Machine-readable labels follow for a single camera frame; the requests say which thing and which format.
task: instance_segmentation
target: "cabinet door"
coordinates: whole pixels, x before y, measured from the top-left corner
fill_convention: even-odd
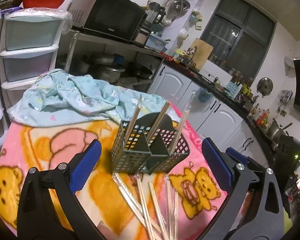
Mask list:
[[[193,94],[195,94],[201,87],[194,82],[191,82],[183,97],[180,99],[177,107],[180,111],[184,111],[186,104],[189,102]],[[208,102],[201,102],[198,99],[198,95],[195,94],[190,113],[188,116],[188,121],[192,125],[193,129],[197,131],[203,122],[207,119],[209,114],[213,111],[213,108],[219,103],[219,99],[213,97]]]
[[[249,150],[251,142],[253,140],[253,134],[246,124],[242,122],[234,133],[221,145],[219,148],[220,151],[225,152],[228,147],[232,147],[237,152],[242,153]]]
[[[243,155],[249,156],[254,159],[257,163],[261,164],[264,167],[268,167],[268,161],[257,142],[256,138],[253,138],[252,143],[248,146],[249,150],[247,152],[242,152]]]
[[[148,94],[156,94],[171,100],[175,105],[186,92],[191,80],[178,71],[163,65]]]
[[[241,124],[243,119],[231,108],[219,102],[197,130],[198,135],[210,137],[220,147]]]

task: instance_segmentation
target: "yellow bear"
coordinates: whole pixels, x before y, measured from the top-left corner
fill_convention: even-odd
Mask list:
[[[191,168],[184,168],[183,175],[170,175],[170,181],[175,190],[182,198],[183,209],[189,219],[197,216],[202,209],[211,210],[209,200],[220,197],[220,191],[216,187],[209,171],[200,168],[194,173]]]
[[[17,229],[17,211],[23,174],[18,167],[0,167],[0,215]]]

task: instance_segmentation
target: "light blue cloth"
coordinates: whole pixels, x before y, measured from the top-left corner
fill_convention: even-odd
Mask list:
[[[138,99],[142,95],[142,109],[138,117],[160,112],[163,97],[95,80],[90,75],[72,76],[61,69],[54,69],[38,78],[25,91],[22,99],[10,108],[10,117],[32,127],[51,127],[94,120],[131,119]],[[180,118],[170,107],[167,114],[172,120]]]

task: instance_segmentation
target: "wooden cutting board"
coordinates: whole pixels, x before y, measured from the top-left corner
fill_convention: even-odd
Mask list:
[[[194,46],[197,46],[197,52],[194,54],[193,62],[196,64],[195,68],[197,70],[201,70],[204,63],[208,59],[210,53],[213,50],[213,47],[209,45],[208,43],[196,38],[194,42],[191,45],[191,48],[193,49]]]

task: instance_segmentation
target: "pink blanket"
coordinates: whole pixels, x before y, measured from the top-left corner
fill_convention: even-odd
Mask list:
[[[174,109],[181,116],[180,111],[176,107]],[[96,138],[102,144],[102,154],[83,190],[76,193],[79,202],[96,225],[102,220],[118,239],[148,239],[145,229],[111,177],[110,151],[117,130],[118,125],[111,120],[51,128],[13,123],[0,156],[0,216],[8,227],[17,233],[19,196],[28,169],[33,166],[40,171],[54,169],[61,162],[69,162]],[[188,122],[182,133],[188,142],[190,155],[172,169],[170,181],[179,194],[178,239],[186,240],[195,239],[205,229],[223,203],[226,192],[219,189],[202,155],[202,141]],[[133,177],[127,174],[120,176],[138,199]],[[153,182],[162,213],[166,214],[164,174],[145,175],[142,180],[149,212],[155,219],[148,181]],[[50,195],[62,225],[71,229],[54,190],[50,190]]]

